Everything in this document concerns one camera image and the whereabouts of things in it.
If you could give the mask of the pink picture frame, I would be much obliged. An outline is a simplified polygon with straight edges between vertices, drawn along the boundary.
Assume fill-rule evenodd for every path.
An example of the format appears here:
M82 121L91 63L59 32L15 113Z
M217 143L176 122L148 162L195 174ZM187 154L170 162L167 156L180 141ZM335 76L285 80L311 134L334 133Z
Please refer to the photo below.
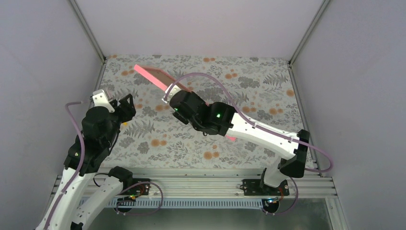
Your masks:
M135 65L134 70L163 92L171 84L179 86L181 91L192 92L192 90L176 82L175 78L161 69ZM202 132L204 136L220 135L226 137L228 132L234 127L232 119L236 113L235 108L226 103L206 102L206 107L203 111L191 118L188 125L191 125L194 130Z

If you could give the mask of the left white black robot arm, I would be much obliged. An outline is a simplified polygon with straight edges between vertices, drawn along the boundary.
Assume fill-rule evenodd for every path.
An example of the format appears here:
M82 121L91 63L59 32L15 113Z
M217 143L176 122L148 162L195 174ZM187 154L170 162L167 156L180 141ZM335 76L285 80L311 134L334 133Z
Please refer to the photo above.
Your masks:
M89 181L111 154L121 125L136 115L131 94L119 101L109 100L99 90L93 93L92 101L94 106L86 112L82 127L71 118L77 136L68 150L62 179L38 230L86 230L116 195L133 189L132 172L116 166L96 192L80 204Z

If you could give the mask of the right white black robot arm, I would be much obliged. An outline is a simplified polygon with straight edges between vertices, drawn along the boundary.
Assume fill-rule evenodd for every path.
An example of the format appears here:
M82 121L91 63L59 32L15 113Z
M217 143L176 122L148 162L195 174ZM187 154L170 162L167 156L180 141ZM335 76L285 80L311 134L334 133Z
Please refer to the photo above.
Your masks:
M310 133L287 132L255 119L240 115L236 109L222 102L207 104L194 92L181 90L170 93L169 105L173 115L182 123L207 135L230 136L244 139L268 149L280 157L280 162L263 170L260 191L271 195L288 177L302 178L305 172L307 144Z

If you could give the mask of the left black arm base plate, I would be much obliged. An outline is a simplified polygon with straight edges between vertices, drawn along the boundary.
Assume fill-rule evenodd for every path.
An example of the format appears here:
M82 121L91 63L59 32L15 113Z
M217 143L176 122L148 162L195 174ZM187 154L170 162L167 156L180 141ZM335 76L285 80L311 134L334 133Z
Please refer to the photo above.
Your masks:
M144 184L140 184L137 186L134 186L125 192L121 192L120 195L123 196L147 196L149 194L149 188L150 188L150 179L148 178L134 178L132 181L132 184L138 184L141 182L144 182Z

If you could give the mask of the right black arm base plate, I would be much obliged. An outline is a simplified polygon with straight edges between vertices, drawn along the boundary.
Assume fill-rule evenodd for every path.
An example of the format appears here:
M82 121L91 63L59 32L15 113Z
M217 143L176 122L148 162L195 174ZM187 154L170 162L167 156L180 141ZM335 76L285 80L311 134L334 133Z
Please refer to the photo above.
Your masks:
M277 187L271 187L263 184L261 179L244 179L239 189L244 192L244 196L288 196L290 194L287 180L283 180Z

